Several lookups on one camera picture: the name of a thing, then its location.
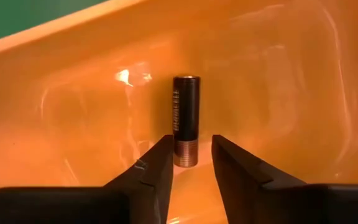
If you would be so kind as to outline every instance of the green background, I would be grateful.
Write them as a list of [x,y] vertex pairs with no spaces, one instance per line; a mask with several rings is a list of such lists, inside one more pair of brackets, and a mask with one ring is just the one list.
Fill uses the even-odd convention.
[[0,0],[0,38],[103,1],[105,0]]

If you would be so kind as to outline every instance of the battery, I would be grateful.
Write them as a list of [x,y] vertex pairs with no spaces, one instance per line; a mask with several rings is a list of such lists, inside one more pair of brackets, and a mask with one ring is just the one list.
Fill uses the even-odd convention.
[[192,75],[179,75],[173,78],[173,161],[180,167],[193,167],[198,162],[200,82],[200,77]]

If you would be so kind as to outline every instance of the orange plastic surface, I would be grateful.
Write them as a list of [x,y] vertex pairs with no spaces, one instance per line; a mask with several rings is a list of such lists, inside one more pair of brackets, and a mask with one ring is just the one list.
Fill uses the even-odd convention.
[[0,187],[115,178],[172,132],[183,72],[202,78],[200,162],[175,168],[169,223],[226,223],[212,134],[358,183],[358,1],[111,2],[0,40]]

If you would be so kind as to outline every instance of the orange plastic container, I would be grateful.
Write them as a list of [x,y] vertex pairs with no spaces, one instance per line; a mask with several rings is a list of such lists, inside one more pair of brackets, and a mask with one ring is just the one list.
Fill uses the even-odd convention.
[[0,39],[0,187],[103,185],[202,78],[200,162],[169,223],[225,223],[222,134],[306,182],[358,183],[358,1],[108,1]]

